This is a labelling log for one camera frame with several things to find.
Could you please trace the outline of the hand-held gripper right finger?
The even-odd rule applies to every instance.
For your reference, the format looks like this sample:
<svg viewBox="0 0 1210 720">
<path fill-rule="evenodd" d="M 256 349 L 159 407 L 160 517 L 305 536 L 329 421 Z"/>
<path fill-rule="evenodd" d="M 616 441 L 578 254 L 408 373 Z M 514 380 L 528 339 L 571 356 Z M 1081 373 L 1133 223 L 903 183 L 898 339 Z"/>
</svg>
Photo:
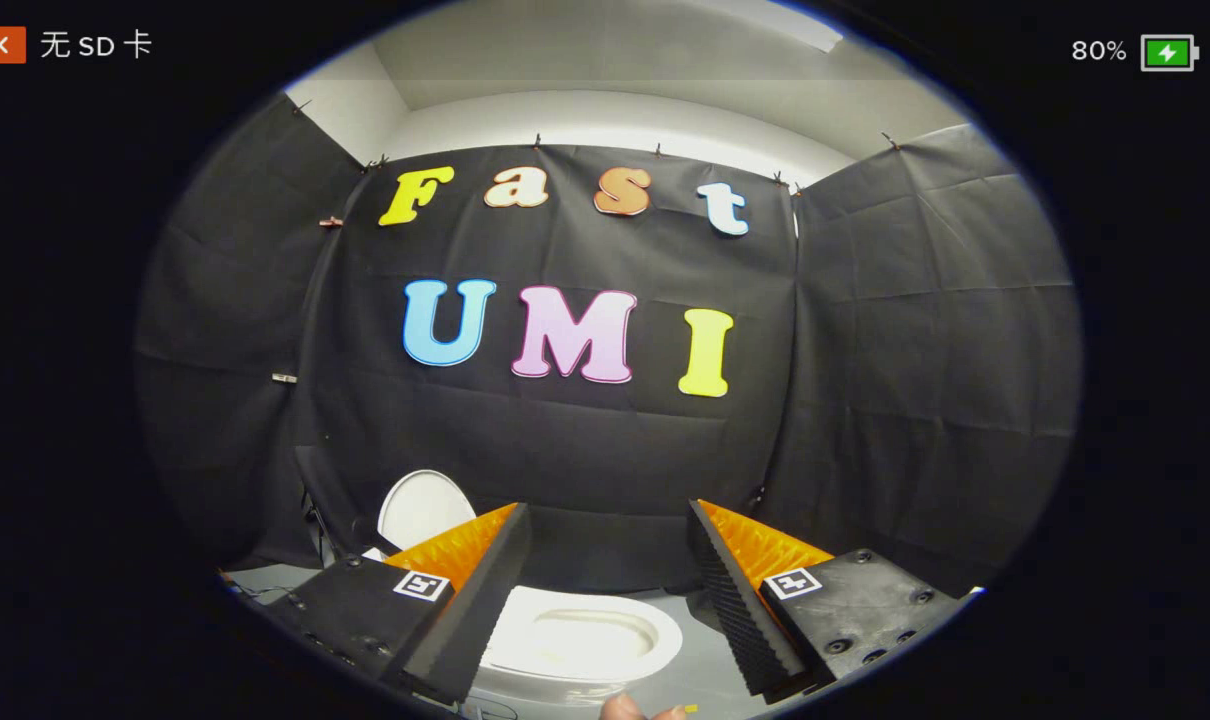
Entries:
<svg viewBox="0 0 1210 720">
<path fill-rule="evenodd" d="M 969 601 L 878 552 L 820 551 L 701 499 L 687 542 L 748 693 L 770 703 L 869 674 Z"/>
</svg>

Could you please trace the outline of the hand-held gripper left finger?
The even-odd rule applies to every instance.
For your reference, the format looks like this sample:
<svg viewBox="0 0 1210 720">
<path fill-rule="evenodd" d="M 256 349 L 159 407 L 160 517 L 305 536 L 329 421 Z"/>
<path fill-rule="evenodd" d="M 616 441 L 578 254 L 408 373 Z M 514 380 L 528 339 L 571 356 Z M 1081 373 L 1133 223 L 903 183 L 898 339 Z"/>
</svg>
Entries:
<svg viewBox="0 0 1210 720">
<path fill-rule="evenodd" d="M 335 561 L 263 612 L 367 684 L 440 705 L 462 702 L 532 542 L 509 503 L 375 561 Z"/>
</svg>

